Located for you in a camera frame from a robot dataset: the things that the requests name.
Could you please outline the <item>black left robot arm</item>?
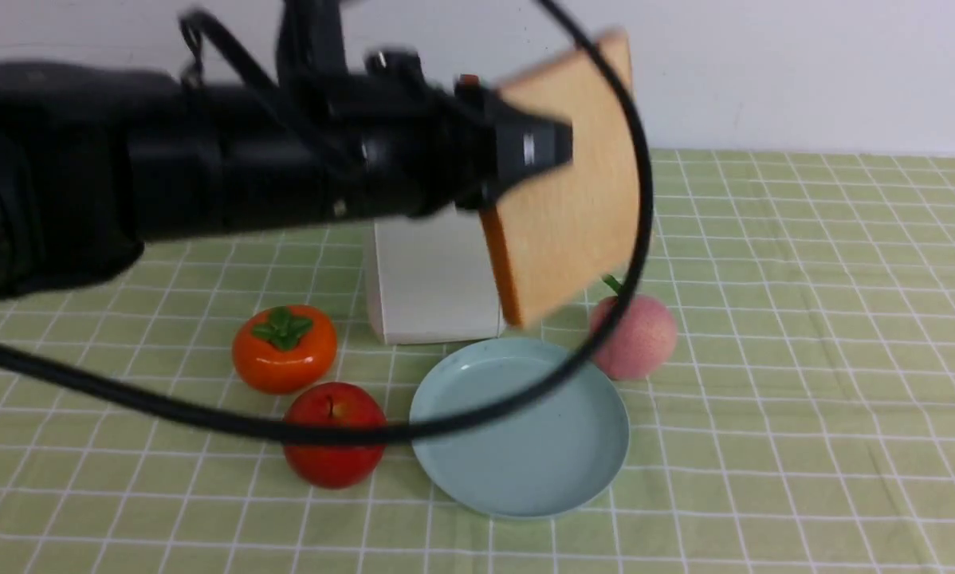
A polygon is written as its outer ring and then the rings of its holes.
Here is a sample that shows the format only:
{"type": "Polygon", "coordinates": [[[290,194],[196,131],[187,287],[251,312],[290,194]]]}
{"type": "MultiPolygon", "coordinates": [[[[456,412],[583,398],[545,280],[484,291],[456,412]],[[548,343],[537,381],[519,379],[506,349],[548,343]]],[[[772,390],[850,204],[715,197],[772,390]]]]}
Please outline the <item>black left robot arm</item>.
{"type": "Polygon", "coordinates": [[[0,299],[84,289],[151,243],[487,210],[566,166],[566,119],[410,50],[345,59],[339,1],[287,1],[271,79],[206,10],[181,76],[0,61],[0,299]]]}

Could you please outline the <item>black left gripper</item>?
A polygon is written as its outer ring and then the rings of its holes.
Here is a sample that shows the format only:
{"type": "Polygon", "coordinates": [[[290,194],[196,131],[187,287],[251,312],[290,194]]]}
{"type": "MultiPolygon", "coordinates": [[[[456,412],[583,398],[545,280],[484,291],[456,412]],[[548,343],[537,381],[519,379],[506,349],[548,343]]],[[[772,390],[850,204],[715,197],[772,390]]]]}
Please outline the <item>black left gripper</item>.
{"type": "Polygon", "coordinates": [[[318,61],[318,110],[346,167],[318,168],[318,218],[429,217],[466,193],[477,138],[477,209],[572,163],[572,124],[526,112],[480,87],[482,125],[423,75],[411,49],[379,49],[364,70],[338,53],[318,61]]]}

